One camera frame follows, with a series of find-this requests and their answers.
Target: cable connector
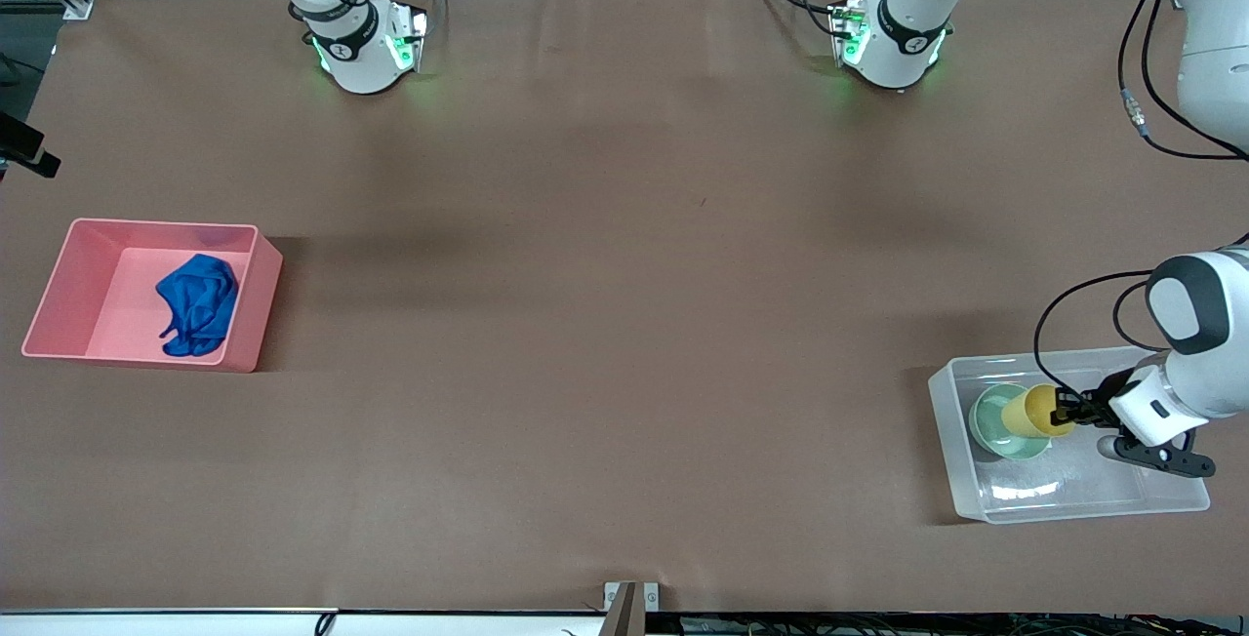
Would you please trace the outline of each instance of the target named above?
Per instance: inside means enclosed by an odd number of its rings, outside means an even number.
[[[1145,112],[1140,107],[1140,102],[1137,97],[1132,96],[1132,90],[1123,87],[1119,90],[1119,96],[1123,97],[1123,111],[1128,112],[1128,120],[1132,125],[1137,127],[1137,134],[1142,137],[1149,136],[1149,126],[1145,125]]]

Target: pink bin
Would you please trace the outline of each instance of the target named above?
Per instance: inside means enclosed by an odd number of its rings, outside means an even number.
[[[195,254],[230,264],[239,299],[221,347],[172,357],[161,350],[170,309],[156,284]],[[117,367],[251,372],[281,269],[282,255],[255,226],[80,219],[65,237],[21,352]]]

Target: brown tabletop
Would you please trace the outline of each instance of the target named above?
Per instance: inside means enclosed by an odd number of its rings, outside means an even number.
[[[774,0],[451,0],[371,97],[285,5],[61,32],[31,122],[65,165],[0,206],[0,605],[580,609],[632,577],[681,610],[1244,609],[1249,421],[1203,431],[1207,512],[999,527],[954,516],[926,390],[1075,281],[1245,231],[1244,169],[1125,122],[1130,1],[965,0],[897,94]],[[259,225],[261,371],[20,357],[80,216]],[[1047,344],[1114,345],[1117,292]]]

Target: green bowl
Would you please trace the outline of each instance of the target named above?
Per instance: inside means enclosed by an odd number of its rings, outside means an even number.
[[[994,385],[975,400],[967,415],[967,427],[982,449],[1012,460],[1034,459],[1045,452],[1049,439],[1015,436],[1002,424],[1002,409],[1027,391],[1022,385]]]

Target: blue cloth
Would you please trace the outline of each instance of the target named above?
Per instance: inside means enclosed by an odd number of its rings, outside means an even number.
[[[165,344],[166,355],[206,356],[221,347],[239,297],[239,285],[230,264],[196,254],[186,265],[157,282],[156,292],[174,312],[174,320],[160,337],[177,331],[177,336]]]

